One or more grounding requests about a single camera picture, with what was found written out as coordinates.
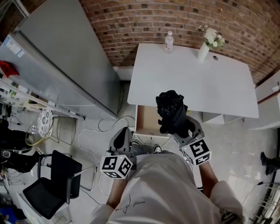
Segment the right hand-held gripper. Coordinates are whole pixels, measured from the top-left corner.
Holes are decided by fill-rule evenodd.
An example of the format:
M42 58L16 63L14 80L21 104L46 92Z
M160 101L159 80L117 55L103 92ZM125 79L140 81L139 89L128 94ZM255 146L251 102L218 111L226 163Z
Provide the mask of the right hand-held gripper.
M201 124L194 118L187 116L188 129L192 133L191 138L200 138L188 144L189 137L180 137L177 133L172 136L181 147L183 156L194 166L202 165L212 158L212 151L204 140L205 134Z

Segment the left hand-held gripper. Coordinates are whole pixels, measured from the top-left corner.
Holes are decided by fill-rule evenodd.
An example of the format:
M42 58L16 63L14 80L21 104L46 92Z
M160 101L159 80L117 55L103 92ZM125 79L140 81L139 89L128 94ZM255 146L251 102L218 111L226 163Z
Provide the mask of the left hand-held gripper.
M126 179L131 161L132 132L128 127L120 129L110 140L109 150L101 158L100 172L111 179Z

